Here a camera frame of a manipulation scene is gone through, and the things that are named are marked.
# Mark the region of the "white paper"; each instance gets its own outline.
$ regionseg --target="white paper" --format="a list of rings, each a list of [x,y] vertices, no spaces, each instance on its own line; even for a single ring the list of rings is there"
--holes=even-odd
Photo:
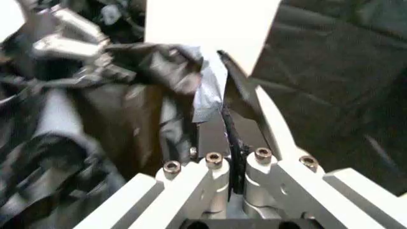
[[[0,15],[1,43],[25,23],[25,18],[20,5],[15,0],[0,0]]]
[[[250,75],[280,0],[148,0],[145,41],[222,49]]]

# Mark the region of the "gray cloth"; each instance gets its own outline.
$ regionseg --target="gray cloth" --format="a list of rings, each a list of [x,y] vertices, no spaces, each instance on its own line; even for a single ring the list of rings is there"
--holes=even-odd
[[[203,59],[201,85],[193,100],[193,122],[206,122],[214,112],[220,111],[226,87],[227,69],[216,50],[205,47],[183,47],[195,58]]]

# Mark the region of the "black cloth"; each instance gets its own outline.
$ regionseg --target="black cloth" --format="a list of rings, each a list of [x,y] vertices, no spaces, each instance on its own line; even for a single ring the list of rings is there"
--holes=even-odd
[[[407,191],[406,9],[283,1],[251,79],[326,171],[353,167],[394,194]]]

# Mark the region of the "bolt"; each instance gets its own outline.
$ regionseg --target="bolt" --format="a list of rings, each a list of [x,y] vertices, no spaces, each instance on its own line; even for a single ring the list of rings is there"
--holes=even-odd
[[[196,150],[196,147],[189,148],[189,158],[196,159],[197,156],[198,156],[198,152]]]
[[[271,150],[268,148],[257,148],[256,151],[254,152],[254,155],[258,163],[266,165],[271,162],[271,156],[273,154],[271,153]]]
[[[300,162],[305,165],[307,168],[309,168],[311,171],[316,173],[316,170],[318,169],[318,161],[313,157],[313,156],[302,156],[300,157]]]
[[[181,172],[181,164],[178,161],[167,161],[163,166],[164,176],[172,180]]]
[[[205,161],[206,166],[210,169],[219,169],[222,167],[223,156],[217,152],[211,152],[206,154]]]

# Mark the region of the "hex socket screw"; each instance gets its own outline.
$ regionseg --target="hex socket screw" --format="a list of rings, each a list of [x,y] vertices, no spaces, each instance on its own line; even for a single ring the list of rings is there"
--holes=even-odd
[[[217,152],[207,153],[205,161],[209,169],[220,169],[222,167],[223,156]]]
[[[318,161],[310,155],[305,155],[300,157],[300,162],[305,165],[307,168],[309,168],[311,171],[316,173],[316,170],[318,169]]]
[[[271,157],[272,157],[271,150],[268,148],[257,148],[254,152],[254,156],[256,158],[256,161],[262,165],[267,165],[271,162]]]
[[[163,171],[165,178],[172,180],[181,172],[181,164],[178,161],[167,161]]]

